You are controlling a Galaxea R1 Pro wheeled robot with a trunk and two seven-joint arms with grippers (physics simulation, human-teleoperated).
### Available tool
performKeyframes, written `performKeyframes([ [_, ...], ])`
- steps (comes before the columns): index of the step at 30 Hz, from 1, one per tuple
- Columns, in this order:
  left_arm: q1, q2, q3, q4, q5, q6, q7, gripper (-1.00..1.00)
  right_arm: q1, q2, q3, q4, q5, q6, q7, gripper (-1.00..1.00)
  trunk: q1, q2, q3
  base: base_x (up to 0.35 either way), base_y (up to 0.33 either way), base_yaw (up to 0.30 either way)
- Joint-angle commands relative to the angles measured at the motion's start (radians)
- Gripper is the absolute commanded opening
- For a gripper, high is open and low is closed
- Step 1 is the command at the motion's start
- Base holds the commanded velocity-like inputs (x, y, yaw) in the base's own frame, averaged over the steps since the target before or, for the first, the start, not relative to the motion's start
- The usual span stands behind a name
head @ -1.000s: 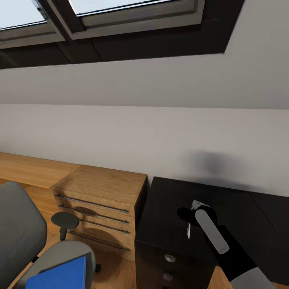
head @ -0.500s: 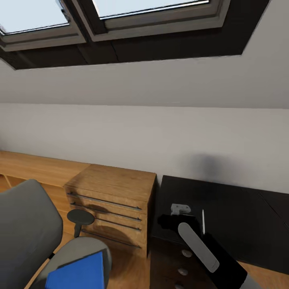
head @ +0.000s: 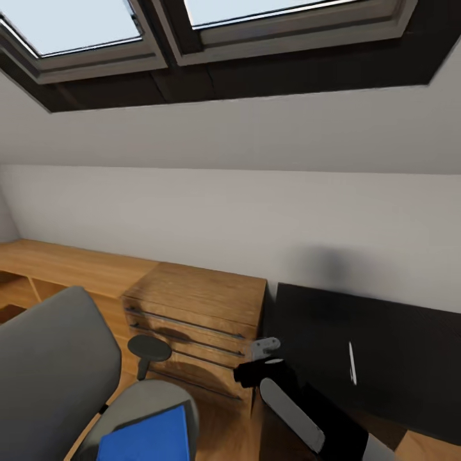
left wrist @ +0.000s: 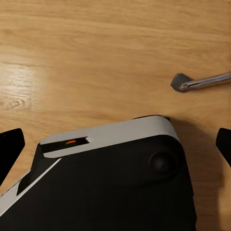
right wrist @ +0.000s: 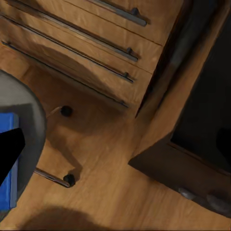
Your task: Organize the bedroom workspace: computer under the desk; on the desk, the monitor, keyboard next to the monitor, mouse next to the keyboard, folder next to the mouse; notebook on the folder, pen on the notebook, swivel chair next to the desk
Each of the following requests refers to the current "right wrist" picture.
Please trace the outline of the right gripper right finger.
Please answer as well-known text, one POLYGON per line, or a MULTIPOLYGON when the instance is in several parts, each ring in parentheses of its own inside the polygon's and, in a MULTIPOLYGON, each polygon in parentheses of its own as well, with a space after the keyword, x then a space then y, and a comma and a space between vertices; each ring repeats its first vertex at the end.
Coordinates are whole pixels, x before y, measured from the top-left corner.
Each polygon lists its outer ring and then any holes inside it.
POLYGON ((217 134, 216 146, 231 167, 231 130, 220 128, 217 134))

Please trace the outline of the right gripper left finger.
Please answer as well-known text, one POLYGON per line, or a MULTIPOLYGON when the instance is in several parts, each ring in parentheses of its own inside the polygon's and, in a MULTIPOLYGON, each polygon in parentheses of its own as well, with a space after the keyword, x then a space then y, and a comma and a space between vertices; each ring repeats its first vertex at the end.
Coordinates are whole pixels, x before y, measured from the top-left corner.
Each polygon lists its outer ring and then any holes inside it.
POLYGON ((21 128, 0 133, 0 185, 25 147, 21 128))

